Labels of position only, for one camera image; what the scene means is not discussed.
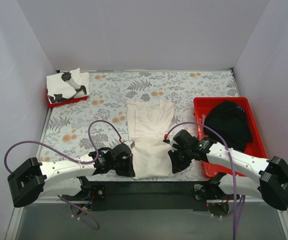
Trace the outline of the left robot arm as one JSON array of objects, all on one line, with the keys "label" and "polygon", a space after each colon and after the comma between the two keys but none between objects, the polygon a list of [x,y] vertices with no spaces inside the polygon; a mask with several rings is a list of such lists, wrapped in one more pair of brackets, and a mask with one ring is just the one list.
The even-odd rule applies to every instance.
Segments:
[{"label": "left robot arm", "polygon": [[119,176],[134,177],[131,140],[114,148],[102,147],[74,161],[39,162],[36,157],[24,161],[7,178],[13,206],[21,208],[38,198],[64,195],[68,200],[75,196],[85,200],[90,196],[89,176],[115,171]]}]

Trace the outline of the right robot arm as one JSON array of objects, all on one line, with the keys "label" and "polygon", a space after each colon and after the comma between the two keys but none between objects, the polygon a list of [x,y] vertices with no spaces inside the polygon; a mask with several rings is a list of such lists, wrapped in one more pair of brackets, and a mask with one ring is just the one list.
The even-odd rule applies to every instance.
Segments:
[{"label": "right robot arm", "polygon": [[208,137],[198,140],[184,129],[173,137],[164,136],[163,141],[171,147],[168,155],[173,173],[185,170],[195,160],[223,166],[236,174],[219,172],[199,183],[195,189],[199,199],[233,199],[237,194],[261,199],[280,211],[288,209],[288,164],[283,158],[266,159],[226,149]]}]

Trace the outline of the cream white t-shirt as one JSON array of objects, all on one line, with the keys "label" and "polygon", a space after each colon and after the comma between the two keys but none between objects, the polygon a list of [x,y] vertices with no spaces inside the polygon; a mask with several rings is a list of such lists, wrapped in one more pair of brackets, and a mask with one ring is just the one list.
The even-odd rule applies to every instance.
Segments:
[{"label": "cream white t-shirt", "polygon": [[175,104],[164,100],[127,103],[128,139],[134,142],[135,179],[167,178],[173,175],[168,155],[171,146],[164,136],[171,129]]}]

